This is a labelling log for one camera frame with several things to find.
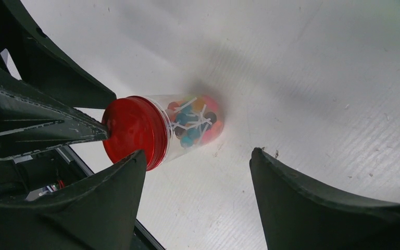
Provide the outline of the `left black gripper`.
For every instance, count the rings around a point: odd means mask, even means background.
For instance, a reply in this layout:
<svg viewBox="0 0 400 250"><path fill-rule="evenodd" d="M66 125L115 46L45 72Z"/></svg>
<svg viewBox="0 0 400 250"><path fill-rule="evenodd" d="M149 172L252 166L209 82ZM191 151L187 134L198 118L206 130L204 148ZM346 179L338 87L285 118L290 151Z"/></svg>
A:
<svg viewBox="0 0 400 250"><path fill-rule="evenodd" d="M84 179L70 145L106 139L105 125L0 68L0 200Z"/></svg>

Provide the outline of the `clear plastic jar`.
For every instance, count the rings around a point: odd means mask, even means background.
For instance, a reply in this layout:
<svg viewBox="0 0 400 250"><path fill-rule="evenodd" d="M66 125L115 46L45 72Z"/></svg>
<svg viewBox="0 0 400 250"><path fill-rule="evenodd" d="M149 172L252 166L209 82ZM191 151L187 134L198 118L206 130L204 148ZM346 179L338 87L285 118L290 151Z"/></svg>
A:
<svg viewBox="0 0 400 250"><path fill-rule="evenodd" d="M219 137L224 127L221 106L205 94L146 96L163 119L167 142L162 163L207 145Z"/></svg>

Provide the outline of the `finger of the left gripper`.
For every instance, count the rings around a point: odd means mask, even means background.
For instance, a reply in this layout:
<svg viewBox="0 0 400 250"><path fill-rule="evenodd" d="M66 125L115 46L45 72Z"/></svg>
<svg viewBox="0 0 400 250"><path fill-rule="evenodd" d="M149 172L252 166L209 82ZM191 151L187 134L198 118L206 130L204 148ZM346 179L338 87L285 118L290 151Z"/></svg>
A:
<svg viewBox="0 0 400 250"><path fill-rule="evenodd" d="M70 107L105 109L117 97L62 51L21 1L0 1L1 52L7 50L22 81Z"/></svg>

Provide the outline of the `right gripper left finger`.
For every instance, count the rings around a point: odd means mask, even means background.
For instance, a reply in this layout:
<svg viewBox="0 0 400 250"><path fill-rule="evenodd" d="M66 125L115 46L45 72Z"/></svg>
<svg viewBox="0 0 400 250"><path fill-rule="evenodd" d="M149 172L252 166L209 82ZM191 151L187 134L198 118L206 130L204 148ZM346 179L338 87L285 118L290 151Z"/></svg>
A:
<svg viewBox="0 0 400 250"><path fill-rule="evenodd" d="M34 201L0 202L0 249L129 249L145 172L136 151Z"/></svg>

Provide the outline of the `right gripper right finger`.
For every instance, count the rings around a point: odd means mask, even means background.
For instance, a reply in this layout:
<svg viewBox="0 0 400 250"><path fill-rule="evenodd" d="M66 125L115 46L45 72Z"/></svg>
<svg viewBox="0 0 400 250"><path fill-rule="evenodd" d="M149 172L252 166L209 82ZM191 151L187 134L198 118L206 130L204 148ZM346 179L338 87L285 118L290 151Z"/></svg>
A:
<svg viewBox="0 0 400 250"><path fill-rule="evenodd" d="M249 162L268 249L400 249L400 204L352 194L255 148Z"/></svg>

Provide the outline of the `red jar lid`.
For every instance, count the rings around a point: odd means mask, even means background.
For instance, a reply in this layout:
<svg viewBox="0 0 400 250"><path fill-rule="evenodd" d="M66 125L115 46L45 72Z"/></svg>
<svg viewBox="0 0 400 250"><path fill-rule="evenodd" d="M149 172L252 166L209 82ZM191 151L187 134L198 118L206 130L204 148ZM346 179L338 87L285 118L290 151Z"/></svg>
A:
<svg viewBox="0 0 400 250"><path fill-rule="evenodd" d="M138 150L145 154L147 171L163 162L169 132L162 112L150 100L141 96L117 99L105 109L102 124L109 134L103 146L112 163Z"/></svg>

